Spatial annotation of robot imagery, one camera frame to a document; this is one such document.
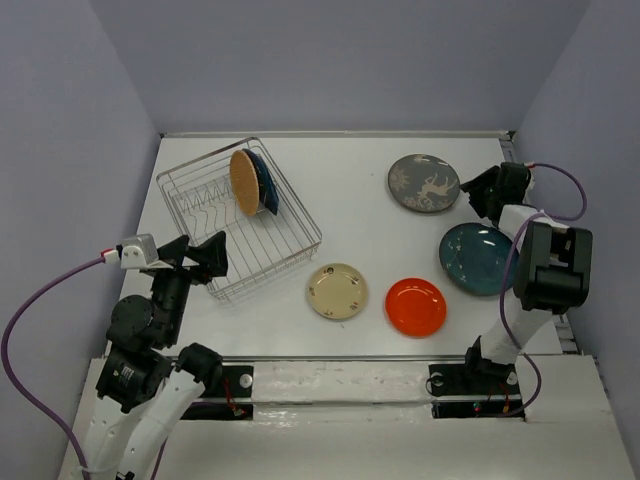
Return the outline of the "woven bamboo round plate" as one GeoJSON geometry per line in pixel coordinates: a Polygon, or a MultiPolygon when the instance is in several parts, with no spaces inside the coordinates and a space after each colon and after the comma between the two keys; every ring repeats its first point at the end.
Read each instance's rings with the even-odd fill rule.
{"type": "Polygon", "coordinates": [[[250,157],[236,150],[230,159],[231,187],[240,210],[246,216],[254,216],[259,207],[259,182],[250,157]]]}

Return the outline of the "dark blue leaf-shaped plate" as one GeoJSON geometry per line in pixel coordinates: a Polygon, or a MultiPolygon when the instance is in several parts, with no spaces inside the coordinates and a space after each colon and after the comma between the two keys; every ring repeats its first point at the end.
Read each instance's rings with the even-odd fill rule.
{"type": "Polygon", "coordinates": [[[278,214],[279,196],[275,182],[263,158],[249,149],[244,149],[249,156],[257,175],[259,185],[259,202],[273,215],[278,214]]]}

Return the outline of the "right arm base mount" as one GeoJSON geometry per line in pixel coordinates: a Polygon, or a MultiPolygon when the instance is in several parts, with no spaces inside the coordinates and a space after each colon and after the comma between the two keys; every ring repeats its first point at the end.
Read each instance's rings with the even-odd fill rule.
{"type": "Polygon", "coordinates": [[[525,417],[518,381],[470,373],[463,363],[430,364],[425,389],[436,420],[525,417]]]}

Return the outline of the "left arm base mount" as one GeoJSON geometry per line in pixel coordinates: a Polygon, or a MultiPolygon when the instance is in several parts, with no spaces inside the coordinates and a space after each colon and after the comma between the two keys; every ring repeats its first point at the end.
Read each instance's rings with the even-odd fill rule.
{"type": "Polygon", "coordinates": [[[224,365],[221,379],[207,388],[182,415],[185,421],[250,421],[254,367],[252,365],[224,365]]]}

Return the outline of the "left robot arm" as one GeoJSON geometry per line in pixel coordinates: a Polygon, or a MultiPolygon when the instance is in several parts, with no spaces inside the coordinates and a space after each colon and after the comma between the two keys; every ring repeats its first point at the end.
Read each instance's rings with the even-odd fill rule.
{"type": "Polygon", "coordinates": [[[141,479],[169,434],[200,395],[221,383],[223,359],[199,343],[177,359],[176,344],[189,292],[228,271],[226,234],[199,246],[182,235],[156,246],[150,234],[127,238],[103,253],[108,263],[151,277],[147,296],[128,295],[113,307],[111,348],[96,385],[96,401],[75,479],[141,479]]]}

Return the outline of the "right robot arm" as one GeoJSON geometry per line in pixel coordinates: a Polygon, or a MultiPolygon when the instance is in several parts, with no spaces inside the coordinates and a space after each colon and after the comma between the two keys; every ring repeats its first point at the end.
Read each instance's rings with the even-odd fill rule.
{"type": "Polygon", "coordinates": [[[461,185],[476,214],[512,240],[499,293],[499,318],[465,354],[462,384],[482,392],[504,382],[524,347],[552,317],[584,304],[590,288],[593,234],[571,227],[587,208],[586,192],[567,170],[548,163],[504,162],[461,185]],[[581,209],[553,215],[524,202],[537,169],[565,175],[577,187],[581,209]]]}

